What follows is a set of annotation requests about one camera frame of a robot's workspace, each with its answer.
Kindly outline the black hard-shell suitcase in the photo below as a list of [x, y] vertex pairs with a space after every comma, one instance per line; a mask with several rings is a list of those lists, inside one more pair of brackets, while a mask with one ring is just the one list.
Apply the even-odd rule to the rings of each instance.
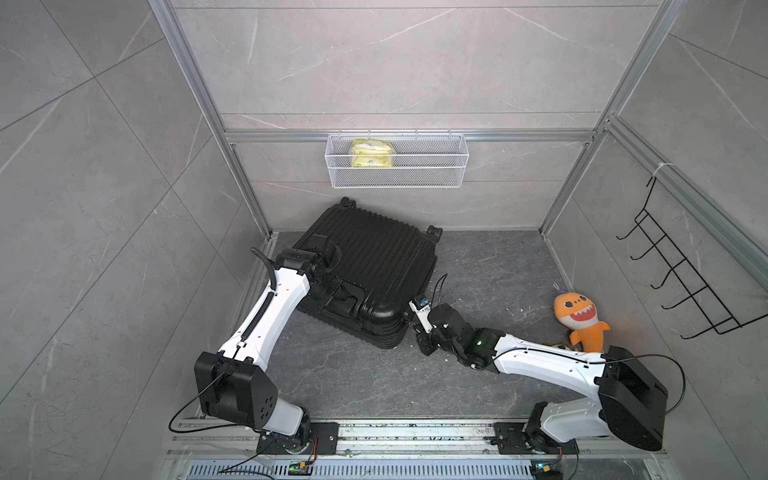
[[409, 301], [425, 292], [432, 277], [442, 233], [434, 225], [421, 231], [342, 198], [320, 215], [293, 248], [306, 247], [312, 234], [335, 242], [341, 260], [334, 274], [358, 288], [359, 313], [315, 315], [311, 294], [297, 310], [378, 348], [394, 348], [413, 317]]

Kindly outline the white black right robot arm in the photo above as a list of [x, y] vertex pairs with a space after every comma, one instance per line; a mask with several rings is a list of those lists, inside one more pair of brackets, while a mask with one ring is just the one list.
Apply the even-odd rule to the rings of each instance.
[[609, 436], [644, 451], [662, 449], [672, 410], [668, 390], [641, 356], [617, 346], [605, 353], [561, 349], [474, 328], [453, 307], [432, 306], [424, 297], [409, 307], [423, 354], [443, 350], [472, 370], [531, 377], [579, 394], [573, 401], [534, 405], [516, 438], [526, 449], [552, 453], [578, 439]]

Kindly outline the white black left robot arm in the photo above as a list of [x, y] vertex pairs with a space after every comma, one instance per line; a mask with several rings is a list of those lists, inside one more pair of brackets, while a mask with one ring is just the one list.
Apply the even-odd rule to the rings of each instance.
[[219, 419], [219, 429], [247, 427], [269, 436], [289, 452], [301, 452], [311, 441], [308, 411], [281, 398], [267, 375], [271, 354], [287, 321], [310, 294], [325, 303], [340, 285], [334, 269], [341, 260], [338, 245], [312, 234], [302, 248], [288, 248], [274, 260], [253, 247], [264, 265], [267, 283], [235, 332], [215, 352], [203, 352], [194, 364], [201, 412]]

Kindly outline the orange shark plush toy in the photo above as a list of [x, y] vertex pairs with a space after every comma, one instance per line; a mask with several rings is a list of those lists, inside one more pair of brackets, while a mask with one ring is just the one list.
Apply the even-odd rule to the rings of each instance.
[[573, 346], [581, 346], [583, 352], [601, 353], [604, 335], [610, 326], [599, 319], [595, 303], [583, 294], [560, 291], [554, 299], [556, 319], [570, 330]]

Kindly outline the yellow packet in basket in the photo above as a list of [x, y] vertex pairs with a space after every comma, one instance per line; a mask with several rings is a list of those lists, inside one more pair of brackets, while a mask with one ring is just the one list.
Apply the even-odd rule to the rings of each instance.
[[389, 142], [376, 139], [355, 139], [348, 150], [353, 168], [391, 168], [394, 154]]

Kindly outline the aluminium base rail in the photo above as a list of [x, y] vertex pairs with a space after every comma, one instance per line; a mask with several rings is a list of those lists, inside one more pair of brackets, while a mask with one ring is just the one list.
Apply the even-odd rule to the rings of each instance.
[[675, 479], [666, 453], [612, 437], [541, 453], [527, 448], [514, 419], [322, 419], [298, 454], [268, 436], [181, 421], [160, 479]]

